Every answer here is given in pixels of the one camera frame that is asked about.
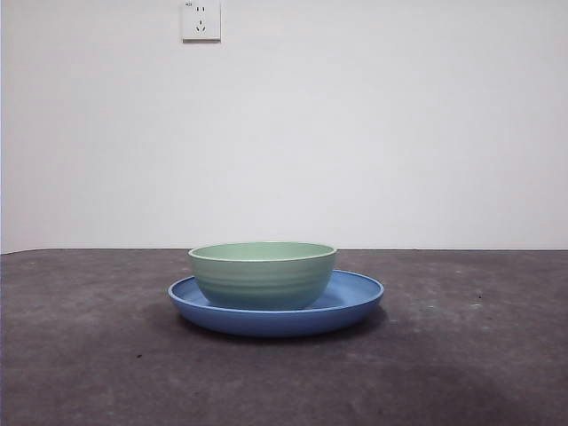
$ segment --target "blue plate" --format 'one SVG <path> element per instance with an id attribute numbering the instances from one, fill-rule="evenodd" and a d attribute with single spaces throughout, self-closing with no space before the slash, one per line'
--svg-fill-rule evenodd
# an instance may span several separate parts
<path id="1" fill-rule="evenodd" d="M 316 335 L 362 320 L 381 300 L 383 285 L 365 275 L 334 270 L 319 299 L 297 311 L 220 308 L 205 298 L 195 277 L 175 282 L 168 294 L 182 316 L 198 326 L 231 335 L 290 337 Z"/>

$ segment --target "concrete floor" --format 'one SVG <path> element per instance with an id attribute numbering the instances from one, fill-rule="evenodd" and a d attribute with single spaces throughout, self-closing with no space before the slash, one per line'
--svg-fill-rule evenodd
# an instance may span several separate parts
<path id="1" fill-rule="evenodd" d="M 185 253 L 2 256 L 3 426 L 568 424 L 568 252 L 341 251 L 382 308 L 288 340 L 182 320 Z"/>

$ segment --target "green bowl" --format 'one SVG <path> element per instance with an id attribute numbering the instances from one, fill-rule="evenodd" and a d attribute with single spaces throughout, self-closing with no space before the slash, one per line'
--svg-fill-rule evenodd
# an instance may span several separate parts
<path id="1" fill-rule="evenodd" d="M 337 250 L 307 242 L 241 242 L 194 248 L 193 273 L 217 306 L 302 309 L 326 288 Z"/>

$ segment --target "bowl on plate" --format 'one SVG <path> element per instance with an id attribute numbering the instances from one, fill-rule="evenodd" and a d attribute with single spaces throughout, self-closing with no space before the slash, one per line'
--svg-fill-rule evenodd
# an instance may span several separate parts
<path id="1" fill-rule="evenodd" d="M 214 305 L 249 310 L 302 309 L 326 288 L 335 248 L 309 242 L 218 244 L 189 251 L 197 286 Z"/>

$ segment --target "electrical outlet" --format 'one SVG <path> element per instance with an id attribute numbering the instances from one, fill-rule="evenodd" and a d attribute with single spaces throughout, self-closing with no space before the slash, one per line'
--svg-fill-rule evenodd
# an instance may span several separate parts
<path id="1" fill-rule="evenodd" d="M 182 39 L 221 40 L 221 0 L 188 0 L 181 6 Z"/>

